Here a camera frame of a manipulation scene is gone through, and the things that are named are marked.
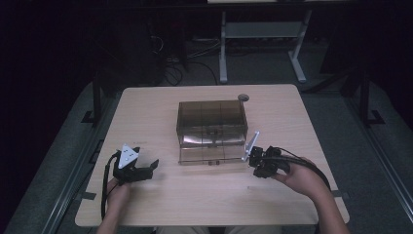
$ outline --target forearm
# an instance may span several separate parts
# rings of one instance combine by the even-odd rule
[[[96,234],[114,234],[118,230],[119,214],[108,211],[102,223],[97,228]]]
[[[319,231],[321,234],[350,234],[333,195],[329,191],[312,198],[319,214]]]

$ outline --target hand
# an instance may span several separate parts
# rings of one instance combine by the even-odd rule
[[[122,215],[131,196],[131,184],[124,183],[120,186],[118,183],[115,177],[107,183],[107,212]]]
[[[312,170],[293,163],[290,163],[289,167],[290,171],[287,175],[275,174],[272,178],[312,200],[326,192],[330,193],[324,181]]]

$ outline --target brown translucent box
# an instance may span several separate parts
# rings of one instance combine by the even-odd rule
[[[242,101],[180,102],[176,124],[179,164],[241,162],[247,130]]]

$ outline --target wooden table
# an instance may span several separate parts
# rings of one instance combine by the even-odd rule
[[[257,146],[278,146],[309,158],[326,174],[331,188],[337,190],[303,101],[292,85],[129,88],[121,97],[86,190],[96,196],[94,200],[82,201],[76,223],[101,223],[104,166],[124,143],[141,147],[137,167],[148,166],[156,159],[160,164],[151,180],[132,184],[123,225],[317,223],[317,212],[310,199],[273,179],[255,177],[247,163],[178,165],[178,103],[237,99],[239,94],[249,96],[244,103],[247,140],[260,131]],[[336,203],[345,221],[349,221],[342,198],[337,197]]]

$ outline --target floor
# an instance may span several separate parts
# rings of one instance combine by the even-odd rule
[[[191,43],[188,54],[209,45]],[[306,42],[299,60],[308,81],[299,83],[288,60],[291,42],[265,42],[265,46],[240,45],[230,53],[227,85],[294,84],[303,91],[330,77],[319,74],[326,42]],[[166,73],[179,86],[212,86],[218,78],[216,51],[191,58],[188,70],[175,64]],[[392,108],[386,94],[371,84],[370,109],[386,122],[365,128],[357,116],[358,95],[343,98],[340,80],[316,94],[303,94],[320,144],[350,214],[352,233],[413,233],[413,224],[394,192],[380,158],[385,154],[410,194],[413,194],[413,134]],[[160,86],[170,86],[167,78]],[[82,123],[93,110],[92,85],[85,87],[60,129],[41,168],[27,189],[6,233],[94,233],[79,227],[74,218],[122,93],[102,96],[102,118],[96,126]],[[153,227],[121,227],[119,233],[149,234]],[[313,233],[313,226],[286,226],[282,233]]]

